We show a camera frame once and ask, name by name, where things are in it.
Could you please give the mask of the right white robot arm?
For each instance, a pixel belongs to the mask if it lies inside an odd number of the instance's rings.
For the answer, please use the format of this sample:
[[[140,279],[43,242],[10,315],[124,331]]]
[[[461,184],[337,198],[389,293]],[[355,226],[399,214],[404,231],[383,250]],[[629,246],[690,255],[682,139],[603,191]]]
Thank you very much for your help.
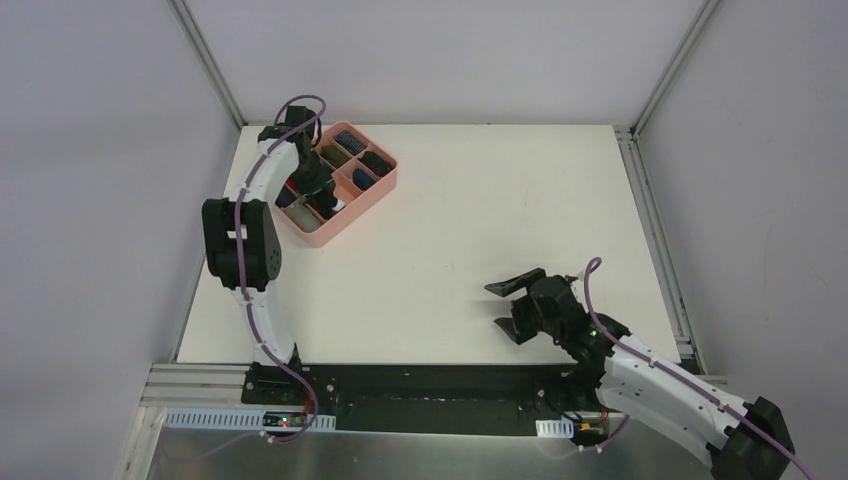
[[[699,459],[715,479],[779,479],[795,460],[781,410],[727,393],[663,358],[626,326],[598,312],[587,285],[574,292],[574,276],[536,268],[490,283],[486,291],[511,303],[496,325],[515,344],[540,333],[575,362],[563,385],[548,395],[562,413],[606,407],[643,423]]]

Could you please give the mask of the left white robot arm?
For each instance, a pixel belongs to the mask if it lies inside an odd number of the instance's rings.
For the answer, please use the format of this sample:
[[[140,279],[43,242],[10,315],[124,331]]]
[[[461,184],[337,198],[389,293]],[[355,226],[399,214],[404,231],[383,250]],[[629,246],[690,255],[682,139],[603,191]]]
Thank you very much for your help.
[[[308,384],[300,373],[297,345],[281,318],[274,283],[282,270],[283,249],[272,209],[288,183],[323,219],[346,203],[315,151],[322,136],[322,111],[288,101],[257,137],[252,166],[222,198],[201,209],[206,263],[229,290],[248,324],[254,365],[271,373],[266,389],[281,404],[297,402]]]

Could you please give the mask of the grey underwear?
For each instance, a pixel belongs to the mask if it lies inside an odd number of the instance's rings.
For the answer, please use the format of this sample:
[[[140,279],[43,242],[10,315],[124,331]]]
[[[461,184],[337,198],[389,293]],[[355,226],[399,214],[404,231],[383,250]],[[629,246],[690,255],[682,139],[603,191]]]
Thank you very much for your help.
[[[312,233],[322,226],[321,219],[302,203],[291,205],[284,213],[302,232]]]

